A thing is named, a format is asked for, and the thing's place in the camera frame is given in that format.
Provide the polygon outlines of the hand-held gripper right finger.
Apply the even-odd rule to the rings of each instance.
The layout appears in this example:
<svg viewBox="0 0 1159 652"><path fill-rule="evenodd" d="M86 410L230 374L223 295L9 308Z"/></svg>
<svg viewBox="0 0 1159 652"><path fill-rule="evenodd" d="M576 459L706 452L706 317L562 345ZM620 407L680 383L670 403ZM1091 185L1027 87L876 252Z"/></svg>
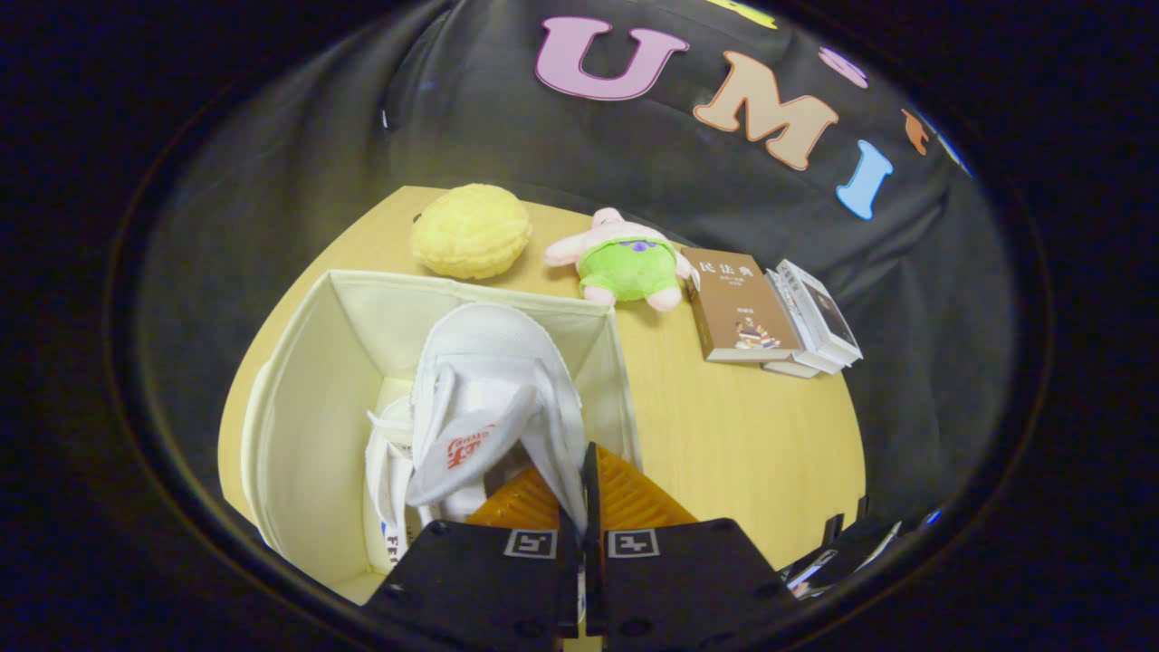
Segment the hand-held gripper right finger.
<svg viewBox="0 0 1159 652"><path fill-rule="evenodd" d="M741 525L700 521L637 467L584 459L586 631L605 651L744 651L799 609Z"/></svg>

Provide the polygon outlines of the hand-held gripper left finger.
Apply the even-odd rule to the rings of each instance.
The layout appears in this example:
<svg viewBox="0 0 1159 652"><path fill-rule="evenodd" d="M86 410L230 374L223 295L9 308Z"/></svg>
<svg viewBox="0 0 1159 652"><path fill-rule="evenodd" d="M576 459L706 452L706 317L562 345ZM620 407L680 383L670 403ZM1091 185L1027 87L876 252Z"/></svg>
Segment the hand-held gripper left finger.
<svg viewBox="0 0 1159 652"><path fill-rule="evenodd" d="M363 606L402 651L559 651L580 633L574 523L525 469L462 523L435 520Z"/></svg>

